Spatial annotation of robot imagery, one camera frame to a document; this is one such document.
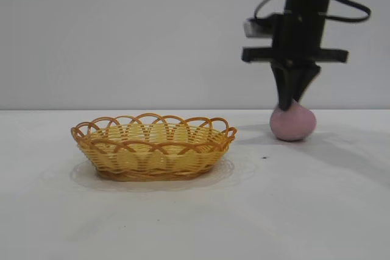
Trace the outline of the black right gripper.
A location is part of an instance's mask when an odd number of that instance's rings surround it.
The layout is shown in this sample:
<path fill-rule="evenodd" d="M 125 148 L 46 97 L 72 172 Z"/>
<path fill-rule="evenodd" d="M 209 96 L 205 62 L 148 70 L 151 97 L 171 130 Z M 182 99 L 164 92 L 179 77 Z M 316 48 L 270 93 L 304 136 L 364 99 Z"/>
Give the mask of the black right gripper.
<path fill-rule="evenodd" d="M 250 18 L 244 22 L 247 38 L 271 38 L 269 47 L 244 47 L 242 61 L 246 63 L 276 61 L 282 65 L 304 62 L 345 63 L 349 53 L 342 49 L 321 48 L 325 27 L 323 15 L 295 15 L 273 13 L 265 18 Z M 291 108 L 293 99 L 299 102 L 311 82 L 321 72 L 317 64 L 301 66 L 294 70 L 271 65 L 277 87 L 278 107 Z"/>

